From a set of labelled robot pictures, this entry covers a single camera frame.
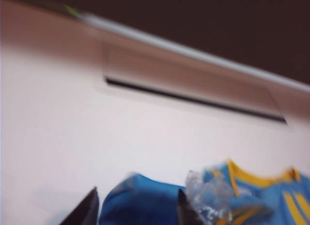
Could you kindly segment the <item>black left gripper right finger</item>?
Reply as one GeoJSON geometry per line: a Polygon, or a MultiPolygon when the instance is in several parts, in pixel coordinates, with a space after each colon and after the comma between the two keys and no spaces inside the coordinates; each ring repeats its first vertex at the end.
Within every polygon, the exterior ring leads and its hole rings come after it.
{"type": "Polygon", "coordinates": [[[177,217],[179,225],[202,225],[201,219],[191,207],[182,189],[178,190],[177,217]]]}

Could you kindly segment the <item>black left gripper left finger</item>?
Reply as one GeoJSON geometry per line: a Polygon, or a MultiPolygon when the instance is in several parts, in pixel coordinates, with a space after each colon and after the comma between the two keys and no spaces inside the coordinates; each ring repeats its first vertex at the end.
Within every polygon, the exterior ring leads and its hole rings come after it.
{"type": "Polygon", "coordinates": [[[99,212],[99,197],[94,187],[60,223],[60,225],[96,225],[99,212]]]}

